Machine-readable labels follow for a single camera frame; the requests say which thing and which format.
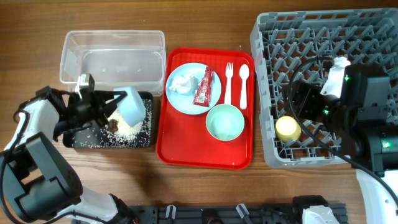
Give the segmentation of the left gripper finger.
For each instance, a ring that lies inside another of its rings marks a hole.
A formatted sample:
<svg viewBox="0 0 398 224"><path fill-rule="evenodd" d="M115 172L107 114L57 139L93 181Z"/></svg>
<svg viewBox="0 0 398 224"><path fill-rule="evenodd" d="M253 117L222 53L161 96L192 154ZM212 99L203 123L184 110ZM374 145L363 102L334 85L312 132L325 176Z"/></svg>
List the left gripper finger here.
<svg viewBox="0 0 398 224"><path fill-rule="evenodd" d="M108 118L117 109L120 103L126 96L99 96L96 98L97 107L95 109L95 121L98 126L108 124Z"/></svg>
<svg viewBox="0 0 398 224"><path fill-rule="evenodd" d="M127 96L127 92L95 90L94 96L101 104L108 104L108 101L110 101L110 103L118 104Z"/></svg>

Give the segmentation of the light blue bowl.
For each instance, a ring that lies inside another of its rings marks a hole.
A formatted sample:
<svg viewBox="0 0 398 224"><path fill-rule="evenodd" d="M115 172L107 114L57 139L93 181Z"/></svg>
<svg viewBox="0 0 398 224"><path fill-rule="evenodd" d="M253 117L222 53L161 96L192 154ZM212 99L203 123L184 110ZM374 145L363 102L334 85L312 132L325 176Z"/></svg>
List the light blue bowl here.
<svg viewBox="0 0 398 224"><path fill-rule="evenodd" d="M117 104L118 110L125 122L133 127L146 117L146 108L138 91L132 86L115 88L116 91L125 91L127 95Z"/></svg>

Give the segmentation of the yellow plastic cup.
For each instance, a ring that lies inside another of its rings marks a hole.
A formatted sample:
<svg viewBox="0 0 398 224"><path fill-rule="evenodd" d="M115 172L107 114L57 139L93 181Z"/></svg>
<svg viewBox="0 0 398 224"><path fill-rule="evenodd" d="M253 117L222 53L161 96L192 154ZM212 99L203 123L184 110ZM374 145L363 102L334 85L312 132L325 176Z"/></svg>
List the yellow plastic cup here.
<svg viewBox="0 0 398 224"><path fill-rule="evenodd" d="M276 136L283 142L297 140L302 132L298 122L291 116L280 117L275 124Z"/></svg>

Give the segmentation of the white napkin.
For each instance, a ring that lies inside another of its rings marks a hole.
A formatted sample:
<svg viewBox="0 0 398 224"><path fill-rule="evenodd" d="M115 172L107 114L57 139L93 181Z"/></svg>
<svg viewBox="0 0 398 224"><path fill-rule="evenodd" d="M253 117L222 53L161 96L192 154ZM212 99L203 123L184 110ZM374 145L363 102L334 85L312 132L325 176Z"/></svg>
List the white napkin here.
<svg viewBox="0 0 398 224"><path fill-rule="evenodd" d="M176 76L172 79L169 90L184 95L190 93L195 87L195 77L190 74Z"/></svg>

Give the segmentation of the red ketchup packet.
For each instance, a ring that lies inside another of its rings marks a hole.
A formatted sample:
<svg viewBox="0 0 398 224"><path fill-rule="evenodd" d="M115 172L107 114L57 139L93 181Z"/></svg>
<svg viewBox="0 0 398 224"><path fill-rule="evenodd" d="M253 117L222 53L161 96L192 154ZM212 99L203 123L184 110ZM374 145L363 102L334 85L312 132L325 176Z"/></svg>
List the red ketchup packet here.
<svg viewBox="0 0 398 224"><path fill-rule="evenodd" d="M205 68L205 74L198 84L195 91L193 104L197 106L210 106L211 91L213 85L214 70L210 67Z"/></svg>

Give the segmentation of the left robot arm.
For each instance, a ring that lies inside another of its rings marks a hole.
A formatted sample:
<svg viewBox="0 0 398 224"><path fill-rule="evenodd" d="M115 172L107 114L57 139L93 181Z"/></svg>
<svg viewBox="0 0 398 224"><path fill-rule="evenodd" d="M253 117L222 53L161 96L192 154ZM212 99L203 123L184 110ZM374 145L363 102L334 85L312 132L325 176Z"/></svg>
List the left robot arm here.
<svg viewBox="0 0 398 224"><path fill-rule="evenodd" d="M139 223L139 217L113 194L100 194L81 180L53 142L61 134L104 126L115 110L134 116L141 97L131 87L99 91L92 86L66 92L46 86L15 112L19 124L1 152L1 206L13 223L67 217L85 223Z"/></svg>

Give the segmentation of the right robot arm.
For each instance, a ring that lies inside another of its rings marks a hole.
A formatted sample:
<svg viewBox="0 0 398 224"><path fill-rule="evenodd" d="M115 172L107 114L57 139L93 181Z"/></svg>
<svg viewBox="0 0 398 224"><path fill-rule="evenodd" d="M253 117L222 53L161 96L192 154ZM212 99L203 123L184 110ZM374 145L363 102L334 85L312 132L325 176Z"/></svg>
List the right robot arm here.
<svg viewBox="0 0 398 224"><path fill-rule="evenodd" d="M322 123L342 138L334 155L356 171L368 223L397 223L397 126L387 121L390 78L377 65L348 65L338 78L340 95L289 82L286 107L297 120Z"/></svg>

